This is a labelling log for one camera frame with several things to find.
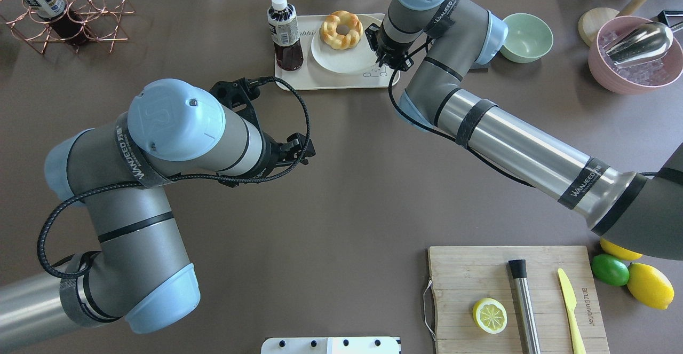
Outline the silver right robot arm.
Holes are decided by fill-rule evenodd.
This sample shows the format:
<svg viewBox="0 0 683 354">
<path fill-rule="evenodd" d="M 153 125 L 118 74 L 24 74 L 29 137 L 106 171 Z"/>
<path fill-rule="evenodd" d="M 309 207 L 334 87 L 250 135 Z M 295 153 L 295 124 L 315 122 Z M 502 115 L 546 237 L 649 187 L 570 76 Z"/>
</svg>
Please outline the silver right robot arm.
<svg viewBox="0 0 683 354">
<path fill-rule="evenodd" d="M 653 177 L 620 173 L 461 87 L 490 62 L 507 24 L 471 0 L 392 0 L 366 29 L 380 65 L 407 71 L 422 34 L 432 47 L 399 101 L 400 115 L 445 137 L 505 176 L 538 188 L 581 214 L 597 235 L 646 256 L 681 260 L 681 148 Z"/>
</svg>

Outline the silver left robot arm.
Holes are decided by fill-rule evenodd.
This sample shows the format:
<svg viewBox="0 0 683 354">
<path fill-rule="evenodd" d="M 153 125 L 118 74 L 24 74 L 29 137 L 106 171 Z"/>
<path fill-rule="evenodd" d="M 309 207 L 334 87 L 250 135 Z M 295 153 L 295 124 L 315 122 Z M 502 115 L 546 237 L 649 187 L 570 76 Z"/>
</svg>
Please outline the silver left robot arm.
<svg viewBox="0 0 683 354">
<path fill-rule="evenodd" d="M 83 130 L 49 152 L 45 178 L 61 203 L 37 238 L 43 272 L 2 288 L 2 353 L 78 329 L 126 320 L 149 334 L 200 302 L 164 186 L 211 179 L 229 187 L 278 179 L 315 154 L 310 133 L 276 142 L 253 100 L 278 77 L 217 82 L 210 91 L 166 78 L 145 86 L 115 122 Z M 58 216 L 84 205 L 97 251 L 51 264 L 46 238 Z"/>
</svg>

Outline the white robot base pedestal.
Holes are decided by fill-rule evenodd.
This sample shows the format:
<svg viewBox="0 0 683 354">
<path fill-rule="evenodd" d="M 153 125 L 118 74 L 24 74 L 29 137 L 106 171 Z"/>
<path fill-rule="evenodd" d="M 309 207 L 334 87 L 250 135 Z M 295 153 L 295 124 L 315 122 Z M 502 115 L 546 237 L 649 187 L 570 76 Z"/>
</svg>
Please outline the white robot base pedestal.
<svg viewBox="0 0 683 354">
<path fill-rule="evenodd" d="M 399 337 L 271 337 L 261 345 L 261 353 L 401 353 Z"/>
</svg>

